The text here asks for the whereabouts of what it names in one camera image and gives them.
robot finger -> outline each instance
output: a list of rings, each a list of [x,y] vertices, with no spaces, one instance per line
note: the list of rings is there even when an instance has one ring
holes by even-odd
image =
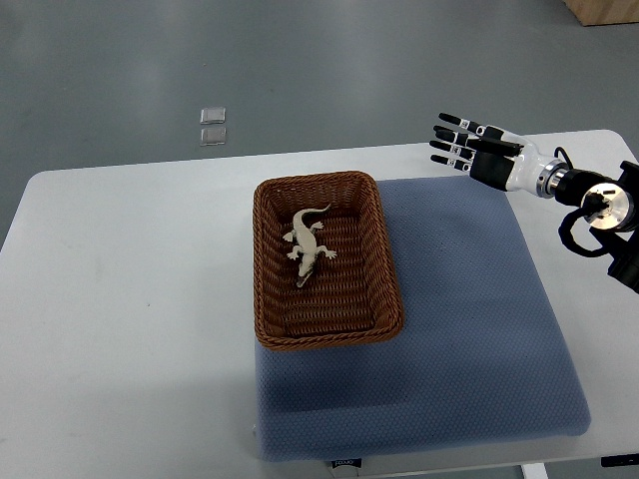
[[[455,158],[447,158],[440,155],[431,155],[430,159],[436,163],[448,165],[462,172],[469,172],[470,166],[472,165],[471,162],[467,162],[466,160],[456,160]]]
[[[472,160],[475,158],[475,151],[470,150],[469,148],[461,147],[459,145],[452,145],[450,143],[439,142],[438,140],[431,140],[429,143],[433,148],[437,148],[438,150],[444,150],[445,152],[453,153],[459,157],[464,158],[465,160]]]
[[[454,115],[449,115],[447,113],[440,113],[439,119],[443,120],[444,122],[456,125],[462,130],[467,130],[470,133],[474,133],[478,137],[493,138],[495,140],[499,140],[504,134],[504,131],[498,128],[480,125],[477,122],[473,122],[472,120],[465,120],[463,118],[455,117]]]
[[[477,137],[470,137],[467,133],[457,133],[452,130],[448,130],[445,127],[435,127],[435,136],[445,142],[455,143],[461,147],[469,146],[468,142]]]

white table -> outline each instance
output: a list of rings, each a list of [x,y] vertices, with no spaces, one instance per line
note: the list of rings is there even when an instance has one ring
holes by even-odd
[[[618,178],[613,132],[537,135]],[[456,172],[402,145],[46,172],[0,251],[0,477],[324,478],[256,456],[252,201],[267,178]],[[508,194],[592,413],[588,432],[365,458],[384,477],[636,452],[639,295],[561,245],[569,209]]]

black cable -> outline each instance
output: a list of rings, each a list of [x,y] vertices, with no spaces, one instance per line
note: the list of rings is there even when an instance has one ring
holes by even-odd
[[[566,151],[562,147],[555,148],[555,158],[559,158],[559,154],[563,157],[566,165],[568,165],[569,170],[574,170],[575,167],[572,166],[572,162],[570,161],[570,157],[566,153]]]
[[[599,257],[608,253],[608,249],[605,247],[601,247],[599,249],[586,249],[585,247],[577,244],[574,236],[572,235],[572,227],[575,226],[577,220],[581,217],[585,217],[589,215],[589,212],[586,211],[585,208],[578,208],[574,212],[566,215],[566,218],[561,222],[561,226],[559,227],[559,237],[561,238],[561,242],[564,246],[570,249],[572,252],[579,254],[580,256],[585,257]]]

cardboard box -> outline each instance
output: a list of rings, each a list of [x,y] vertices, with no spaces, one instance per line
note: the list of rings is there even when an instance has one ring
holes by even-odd
[[[564,0],[582,25],[639,22],[639,0]]]

gray floor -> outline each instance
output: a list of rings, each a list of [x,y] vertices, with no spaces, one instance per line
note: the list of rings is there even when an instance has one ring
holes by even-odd
[[[638,74],[639,24],[583,28],[561,0],[0,0],[0,243],[44,170],[418,143],[440,111],[639,155]],[[202,148],[217,105],[228,142]]]

